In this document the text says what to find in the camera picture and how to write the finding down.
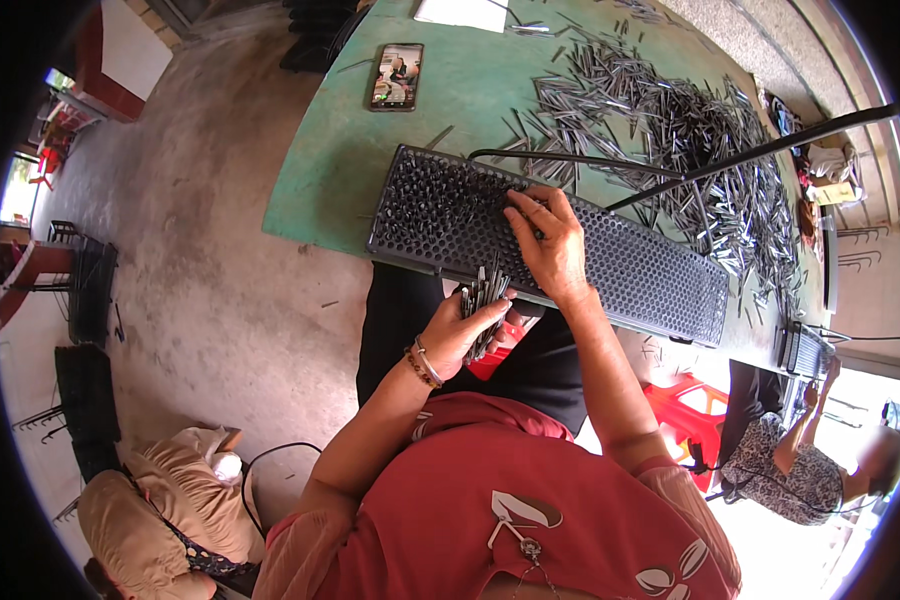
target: beaded bracelet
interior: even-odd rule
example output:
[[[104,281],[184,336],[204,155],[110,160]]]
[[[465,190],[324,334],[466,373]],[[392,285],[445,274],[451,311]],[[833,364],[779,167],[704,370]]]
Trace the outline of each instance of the beaded bracelet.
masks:
[[[427,371],[423,369],[423,366],[420,366],[417,363],[417,359],[414,358],[414,354],[411,352],[410,348],[410,346],[405,347],[403,350],[403,355],[407,357],[409,366],[413,367],[413,370],[416,371],[416,376],[419,377],[423,381],[423,383],[429,385],[431,389],[436,390],[440,388],[442,384],[437,383],[430,378],[430,375],[428,375]]]
[[[413,338],[413,341],[416,342],[416,355],[419,357],[420,362],[423,363],[423,368],[427,371],[427,375],[436,382],[436,385],[444,385],[446,381],[437,375],[437,370],[430,364],[430,360],[427,359],[427,348],[420,343],[420,336]]]

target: red shirt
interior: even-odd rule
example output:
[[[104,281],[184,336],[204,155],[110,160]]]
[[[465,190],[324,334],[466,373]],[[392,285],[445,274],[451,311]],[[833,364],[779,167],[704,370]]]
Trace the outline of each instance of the red shirt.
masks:
[[[326,515],[315,518],[322,541],[309,550],[294,530],[314,519],[292,515],[271,530],[254,598],[292,591],[293,569],[309,570],[310,584],[297,589],[315,598],[476,598],[495,573],[520,578],[532,565],[506,525],[488,547],[501,520],[539,542],[540,566],[558,587],[601,598],[736,595],[734,575],[684,514],[639,472],[570,443],[549,416],[466,392],[430,400],[420,422],[418,440],[384,469],[337,543]],[[640,470],[680,469],[669,459],[648,463]],[[325,560],[314,556],[320,548]],[[525,581],[545,584],[540,568]]]

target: black pants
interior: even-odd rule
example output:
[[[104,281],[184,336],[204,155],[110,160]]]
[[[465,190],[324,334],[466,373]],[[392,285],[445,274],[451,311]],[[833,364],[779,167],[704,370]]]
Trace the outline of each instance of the black pants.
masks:
[[[730,396],[720,434],[718,465],[726,462],[737,450],[751,422],[783,409],[780,378],[779,373],[771,370],[730,361]]]
[[[439,277],[373,263],[357,370],[360,406],[403,358],[404,349],[427,327],[443,301]],[[464,367],[431,396],[462,391],[523,402],[561,422],[574,436],[587,417],[577,344],[564,315],[554,309],[546,309],[488,381]]]

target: green table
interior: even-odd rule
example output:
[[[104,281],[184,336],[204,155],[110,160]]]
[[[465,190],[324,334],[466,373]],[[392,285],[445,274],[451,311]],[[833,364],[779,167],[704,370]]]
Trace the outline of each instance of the green table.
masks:
[[[572,31],[556,39],[521,37],[512,31],[497,33],[469,27],[421,23],[413,19],[419,3],[415,0],[379,0],[344,46],[323,84],[307,109],[286,160],[273,186],[264,216],[263,231],[307,244],[315,244],[351,255],[365,256],[373,214],[396,147],[401,144],[425,146],[440,132],[455,128],[436,147],[447,154],[467,154],[478,148],[498,148],[513,140],[501,120],[511,117],[511,109],[534,108],[536,94],[531,78],[544,70],[563,71],[561,57],[551,59],[561,46],[573,47]],[[660,13],[664,6],[648,2]],[[643,58],[653,62],[661,76],[684,78],[701,88],[705,82],[720,83],[729,75],[751,99],[756,88],[751,76],[717,46],[677,15],[675,24],[648,25],[634,19],[629,8],[611,1],[564,0],[543,4],[510,0],[510,7],[523,21],[542,20],[552,32],[569,23],[557,14],[584,25],[590,32],[612,32],[617,20],[629,19],[630,44]],[[507,24],[514,23],[507,17]],[[367,98],[373,86],[376,65],[340,72],[370,58],[379,58],[388,43],[425,45],[415,112],[370,112]],[[641,152],[642,142],[630,140],[629,126],[619,118],[617,138],[625,152]],[[765,124],[770,131],[769,119]],[[793,203],[799,189],[793,162],[781,152],[781,177]],[[516,159],[508,158],[499,167],[520,173]],[[630,189],[613,185],[599,173],[581,170],[577,195],[601,206],[626,198]],[[620,212],[634,218],[630,209]],[[809,252],[801,262],[809,270],[801,289],[801,307],[807,323],[828,323],[823,307],[823,270]],[[731,278],[730,289],[736,281]],[[744,296],[750,298],[749,291]],[[776,364],[773,348],[779,318],[775,308],[764,311],[761,326],[751,301],[753,320],[737,317],[737,300],[731,298],[718,352],[738,360],[770,367]]]

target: smartphone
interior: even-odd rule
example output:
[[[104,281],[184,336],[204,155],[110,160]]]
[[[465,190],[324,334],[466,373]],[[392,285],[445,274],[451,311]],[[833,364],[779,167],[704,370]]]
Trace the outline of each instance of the smartphone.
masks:
[[[420,70],[423,68],[423,44],[387,44],[380,54],[370,110],[409,113],[417,107]]]

